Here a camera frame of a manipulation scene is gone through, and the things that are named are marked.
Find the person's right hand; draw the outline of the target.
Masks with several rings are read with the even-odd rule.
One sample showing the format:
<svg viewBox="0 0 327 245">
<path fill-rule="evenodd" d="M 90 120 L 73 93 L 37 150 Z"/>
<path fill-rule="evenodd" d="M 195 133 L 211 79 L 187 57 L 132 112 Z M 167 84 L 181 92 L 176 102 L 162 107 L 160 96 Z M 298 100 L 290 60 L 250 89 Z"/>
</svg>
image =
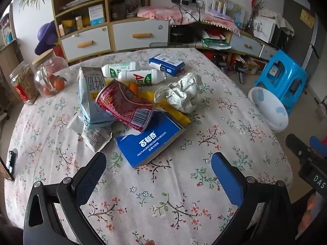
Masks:
<svg viewBox="0 0 327 245">
<path fill-rule="evenodd" d="M 311 219 L 310 212 L 313 208 L 315 208 L 315 205 L 316 205 L 315 194 L 312 194 L 308 198 L 306 211 L 303 214 L 303 217 L 301 218 L 301 222 L 299 223 L 299 226 L 298 226 L 299 233 L 304 232 L 311 224 L 312 219 Z"/>
</svg>

